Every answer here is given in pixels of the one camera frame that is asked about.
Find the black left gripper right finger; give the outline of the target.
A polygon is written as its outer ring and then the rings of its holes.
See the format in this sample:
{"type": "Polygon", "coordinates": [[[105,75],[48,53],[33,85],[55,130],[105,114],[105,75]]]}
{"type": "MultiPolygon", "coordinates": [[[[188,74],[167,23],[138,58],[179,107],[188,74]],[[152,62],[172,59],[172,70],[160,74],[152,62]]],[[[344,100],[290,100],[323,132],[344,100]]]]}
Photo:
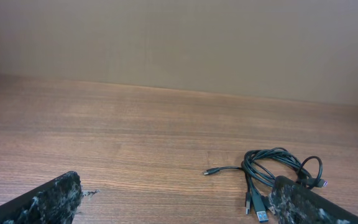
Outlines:
{"type": "Polygon", "coordinates": [[[279,223],[358,224],[358,216],[302,187],[278,176],[269,195],[279,223]]]}

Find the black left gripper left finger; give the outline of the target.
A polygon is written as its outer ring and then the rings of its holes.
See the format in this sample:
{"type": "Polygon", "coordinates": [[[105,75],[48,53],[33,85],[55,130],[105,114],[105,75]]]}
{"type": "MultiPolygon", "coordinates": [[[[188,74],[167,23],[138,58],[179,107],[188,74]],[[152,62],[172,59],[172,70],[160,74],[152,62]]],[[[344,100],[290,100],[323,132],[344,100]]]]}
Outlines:
{"type": "Polygon", "coordinates": [[[82,197],[80,176],[69,171],[0,205],[0,223],[71,223],[82,197]]]}

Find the black USB-A cable blue plug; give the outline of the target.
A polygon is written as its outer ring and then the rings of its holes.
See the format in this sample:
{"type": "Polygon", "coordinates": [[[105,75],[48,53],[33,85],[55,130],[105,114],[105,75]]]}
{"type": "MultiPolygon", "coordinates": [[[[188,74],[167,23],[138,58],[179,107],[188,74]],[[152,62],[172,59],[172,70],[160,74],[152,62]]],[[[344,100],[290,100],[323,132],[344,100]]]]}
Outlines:
{"type": "Polygon", "coordinates": [[[260,223],[265,223],[269,220],[267,215],[268,206],[266,206],[263,196],[257,190],[254,181],[256,180],[267,187],[273,187],[273,184],[277,179],[267,168],[259,163],[260,160],[264,159],[271,159],[291,168],[297,176],[296,183],[306,189],[322,188],[328,183],[322,179],[323,163],[317,156],[310,156],[304,161],[300,161],[297,157],[282,147],[246,152],[241,163],[241,170],[245,174],[247,183],[245,202],[246,214],[249,214],[251,210],[254,210],[260,223]],[[316,177],[312,177],[312,175],[305,169],[305,164],[312,159],[318,161],[318,174],[316,177]]]}

